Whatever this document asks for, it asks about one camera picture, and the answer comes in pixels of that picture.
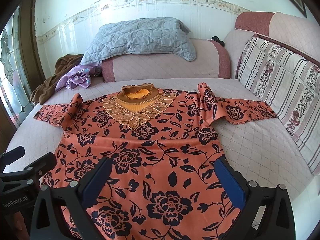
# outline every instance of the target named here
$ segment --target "quilted pillow cover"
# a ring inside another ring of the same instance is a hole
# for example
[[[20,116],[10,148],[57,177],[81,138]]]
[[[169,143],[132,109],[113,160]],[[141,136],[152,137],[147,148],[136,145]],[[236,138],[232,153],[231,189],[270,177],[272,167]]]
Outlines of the quilted pillow cover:
[[[121,54],[174,53],[187,61],[196,49],[187,37],[190,30],[172,17],[141,18],[105,24],[87,48],[81,65],[100,63]]]
[[[238,77],[278,115],[311,172],[320,174],[320,66],[254,37],[244,48]]]

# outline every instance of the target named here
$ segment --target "stained glass window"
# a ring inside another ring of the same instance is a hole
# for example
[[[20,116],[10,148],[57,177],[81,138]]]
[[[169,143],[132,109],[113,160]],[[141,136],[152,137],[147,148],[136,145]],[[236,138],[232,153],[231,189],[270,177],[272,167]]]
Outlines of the stained glass window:
[[[0,98],[17,128],[33,108],[19,50],[18,15],[19,7],[0,35]]]

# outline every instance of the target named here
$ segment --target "purple cloth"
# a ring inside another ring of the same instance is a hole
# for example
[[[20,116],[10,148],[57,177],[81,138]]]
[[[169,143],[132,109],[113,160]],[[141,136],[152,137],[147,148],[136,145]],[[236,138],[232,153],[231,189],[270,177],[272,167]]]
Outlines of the purple cloth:
[[[62,76],[57,83],[56,92],[63,87],[74,89],[78,85],[87,88],[91,84],[90,75],[98,75],[101,67],[91,65],[78,65]]]

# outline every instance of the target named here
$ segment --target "striped floral fabric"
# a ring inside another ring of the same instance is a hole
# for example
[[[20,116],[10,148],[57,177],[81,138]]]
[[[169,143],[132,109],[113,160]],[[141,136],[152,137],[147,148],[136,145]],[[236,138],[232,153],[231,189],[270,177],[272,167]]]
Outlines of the striped floral fabric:
[[[320,174],[320,66],[272,42],[251,38],[239,81],[278,115],[311,172]]]

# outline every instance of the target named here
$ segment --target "floral wallpaper border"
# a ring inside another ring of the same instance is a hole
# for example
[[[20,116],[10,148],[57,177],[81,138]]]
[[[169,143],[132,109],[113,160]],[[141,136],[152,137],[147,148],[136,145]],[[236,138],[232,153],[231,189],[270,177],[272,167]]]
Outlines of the floral wallpaper border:
[[[64,20],[63,22],[59,23],[57,26],[49,30],[44,35],[37,37],[37,43],[45,43],[47,40],[57,35],[59,33],[59,30],[63,30],[68,26],[75,25],[90,17],[106,13],[107,10],[117,10],[132,6],[153,5],[161,3],[205,6],[223,10],[235,15],[239,15],[242,12],[249,11],[246,8],[222,0],[102,0],[99,4],[69,17],[68,19]]]

